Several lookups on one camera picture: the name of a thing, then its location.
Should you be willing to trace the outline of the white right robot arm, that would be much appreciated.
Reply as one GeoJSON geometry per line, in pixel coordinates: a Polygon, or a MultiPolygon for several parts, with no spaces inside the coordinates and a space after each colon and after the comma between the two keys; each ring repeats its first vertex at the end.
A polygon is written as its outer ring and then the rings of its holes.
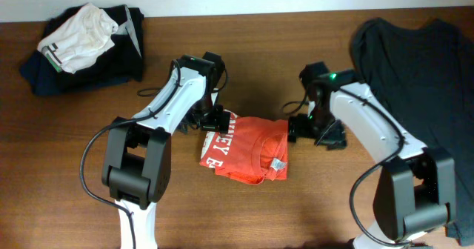
{"type": "Polygon", "coordinates": [[[361,234],[346,248],[416,248],[415,239],[455,221],[455,162],[445,149],[429,148],[405,130],[352,70],[303,70],[299,79],[308,112],[290,117],[289,141],[309,138],[340,150],[347,145],[344,130],[349,128],[375,162],[351,187],[350,212],[361,234]],[[365,228],[355,194],[377,170],[375,221],[365,228]]]}

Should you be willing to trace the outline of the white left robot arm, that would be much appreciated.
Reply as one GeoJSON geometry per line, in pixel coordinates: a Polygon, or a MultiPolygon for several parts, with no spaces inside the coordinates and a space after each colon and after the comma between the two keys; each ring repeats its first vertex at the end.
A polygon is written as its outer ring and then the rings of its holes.
{"type": "Polygon", "coordinates": [[[118,205],[122,248],[156,248],[156,205],[171,174],[172,134],[191,125],[227,133],[230,113],[217,104],[227,72],[220,55],[183,55],[170,65],[166,85],[130,122],[113,121],[101,181],[118,205]]]}

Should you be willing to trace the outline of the orange t-shirt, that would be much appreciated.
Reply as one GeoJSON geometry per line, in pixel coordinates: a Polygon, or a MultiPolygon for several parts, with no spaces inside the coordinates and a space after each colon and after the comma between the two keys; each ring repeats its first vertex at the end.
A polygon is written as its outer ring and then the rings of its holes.
{"type": "Polygon", "coordinates": [[[230,114],[228,133],[208,132],[200,165],[248,185],[285,180],[289,168],[287,120],[230,114]]]}

